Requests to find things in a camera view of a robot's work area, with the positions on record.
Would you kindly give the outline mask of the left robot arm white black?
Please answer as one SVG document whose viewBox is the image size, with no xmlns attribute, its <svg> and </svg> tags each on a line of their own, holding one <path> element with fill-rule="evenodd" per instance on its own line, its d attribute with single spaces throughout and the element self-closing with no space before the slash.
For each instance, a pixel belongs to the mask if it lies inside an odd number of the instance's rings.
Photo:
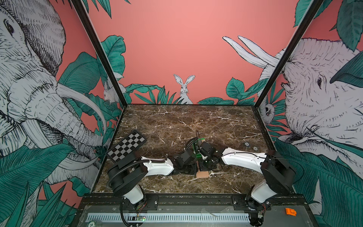
<svg viewBox="0 0 363 227">
<path fill-rule="evenodd" d="M 150 159 L 135 151 L 115 163 L 107 172 L 107 187 L 114 196 L 124 197 L 134 206 L 143 206 L 146 196 L 139 182 L 147 176 L 173 176 L 197 173 L 197 156 L 192 149 L 164 159 Z"/>
</svg>

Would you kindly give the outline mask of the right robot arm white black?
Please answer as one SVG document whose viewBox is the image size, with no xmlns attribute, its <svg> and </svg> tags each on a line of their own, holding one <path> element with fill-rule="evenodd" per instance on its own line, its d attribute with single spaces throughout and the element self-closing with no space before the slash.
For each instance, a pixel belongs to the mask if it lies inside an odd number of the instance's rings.
<svg viewBox="0 0 363 227">
<path fill-rule="evenodd" d="M 211 170 L 214 164 L 220 163 L 247 168 L 263 175 L 264 179 L 254 185 L 246 196 L 251 207 L 263 204 L 275 195 L 288 196 L 294 193 L 296 170 L 275 150 L 256 153 L 233 148 L 217 149 L 205 141 L 198 142 L 193 148 L 201 155 L 200 163 L 205 169 Z"/>
</svg>

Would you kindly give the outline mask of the tan leather card holder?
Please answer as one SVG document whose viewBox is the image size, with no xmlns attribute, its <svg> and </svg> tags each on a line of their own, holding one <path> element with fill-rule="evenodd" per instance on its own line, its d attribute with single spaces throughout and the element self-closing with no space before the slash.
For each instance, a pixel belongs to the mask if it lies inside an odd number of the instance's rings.
<svg viewBox="0 0 363 227">
<path fill-rule="evenodd" d="M 204 179 L 204 178 L 209 178 L 209 171 L 198 171 L 196 173 L 196 178 L 197 179 Z"/>
</svg>

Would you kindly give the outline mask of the green plastic tray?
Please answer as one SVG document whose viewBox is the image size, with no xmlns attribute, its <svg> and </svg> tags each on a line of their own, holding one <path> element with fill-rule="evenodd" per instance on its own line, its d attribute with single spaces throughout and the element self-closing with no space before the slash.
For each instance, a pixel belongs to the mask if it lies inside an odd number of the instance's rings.
<svg viewBox="0 0 363 227">
<path fill-rule="evenodd" d="M 201 154 L 201 153 L 200 153 L 200 151 L 199 151 L 199 147 L 201 146 L 201 144 L 202 144 L 204 141 L 205 141 L 205 139 L 204 139 L 204 138 L 197 139 L 197 140 L 193 143 L 193 145 L 192 145 L 193 150 L 194 150 L 194 154 L 196 155 L 196 158 L 197 158 L 197 159 L 202 159 L 202 158 L 203 158 L 202 154 Z"/>
</svg>

